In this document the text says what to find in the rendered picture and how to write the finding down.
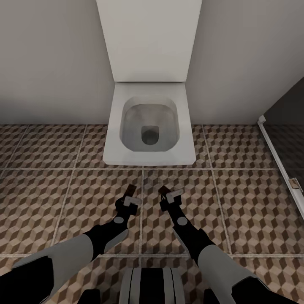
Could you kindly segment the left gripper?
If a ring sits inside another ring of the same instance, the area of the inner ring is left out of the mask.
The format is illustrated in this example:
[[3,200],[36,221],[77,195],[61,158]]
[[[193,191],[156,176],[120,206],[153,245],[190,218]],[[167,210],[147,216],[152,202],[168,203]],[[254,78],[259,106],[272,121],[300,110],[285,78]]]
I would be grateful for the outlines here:
[[137,204],[130,204],[130,206],[124,206],[124,202],[122,200],[117,200],[116,201],[116,210],[117,212],[119,211],[127,211],[129,215],[136,215],[137,213],[137,208],[138,205]]

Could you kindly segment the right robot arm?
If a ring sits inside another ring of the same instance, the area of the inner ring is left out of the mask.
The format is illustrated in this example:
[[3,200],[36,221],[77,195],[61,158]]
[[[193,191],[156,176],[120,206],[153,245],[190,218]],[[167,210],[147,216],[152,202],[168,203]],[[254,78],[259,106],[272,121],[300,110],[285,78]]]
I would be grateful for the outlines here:
[[160,207],[168,210],[176,238],[195,260],[220,304],[298,304],[272,292],[258,276],[213,243],[202,228],[196,229],[180,207],[183,192],[168,192]]

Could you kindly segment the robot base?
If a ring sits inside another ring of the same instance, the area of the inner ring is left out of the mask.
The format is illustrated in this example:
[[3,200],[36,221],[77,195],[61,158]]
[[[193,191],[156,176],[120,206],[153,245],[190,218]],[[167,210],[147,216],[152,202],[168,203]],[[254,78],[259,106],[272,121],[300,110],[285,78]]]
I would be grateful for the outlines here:
[[[78,304],[100,304],[100,290],[99,289],[86,289]],[[204,291],[204,304],[220,304],[212,289]]]

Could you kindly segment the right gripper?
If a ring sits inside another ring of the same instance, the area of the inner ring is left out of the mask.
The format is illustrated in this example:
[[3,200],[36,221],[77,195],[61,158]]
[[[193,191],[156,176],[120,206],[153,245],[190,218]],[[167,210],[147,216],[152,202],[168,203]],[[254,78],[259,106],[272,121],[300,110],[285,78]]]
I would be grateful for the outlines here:
[[174,208],[180,208],[180,205],[182,205],[181,197],[180,195],[174,197],[174,202],[168,203],[167,199],[163,198],[162,201],[160,201],[160,207],[162,211],[168,210],[169,214]]

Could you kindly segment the mousetrap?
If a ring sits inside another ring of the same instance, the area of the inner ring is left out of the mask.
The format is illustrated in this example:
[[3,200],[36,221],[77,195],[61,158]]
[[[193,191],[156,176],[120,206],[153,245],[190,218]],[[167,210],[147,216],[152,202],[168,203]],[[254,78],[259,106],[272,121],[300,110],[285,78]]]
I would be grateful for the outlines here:
[[167,199],[166,194],[167,194],[168,192],[171,192],[171,191],[170,191],[165,185],[163,185],[163,186],[159,189],[158,192],[161,194],[161,196],[162,196],[163,198]]
[[125,201],[126,196],[133,197],[136,188],[137,188],[137,186],[129,184],[129,186],[128,186],[126,192],[124,193],[123,197],[121,198],[121,200]]

